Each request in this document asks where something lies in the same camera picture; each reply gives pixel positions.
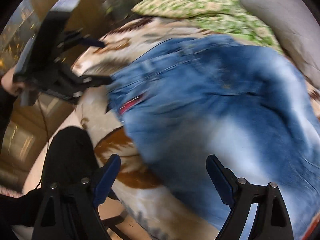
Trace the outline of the person's left hand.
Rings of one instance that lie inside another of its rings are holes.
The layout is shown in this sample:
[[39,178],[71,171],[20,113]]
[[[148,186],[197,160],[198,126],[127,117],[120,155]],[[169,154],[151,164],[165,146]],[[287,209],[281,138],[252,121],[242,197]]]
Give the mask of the person's left hand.
[[1,86],[12,96],[18,96],[25,89],[25,84],[23,82],[13,81],[15,69],[16,67],[9,69],[1,78]]

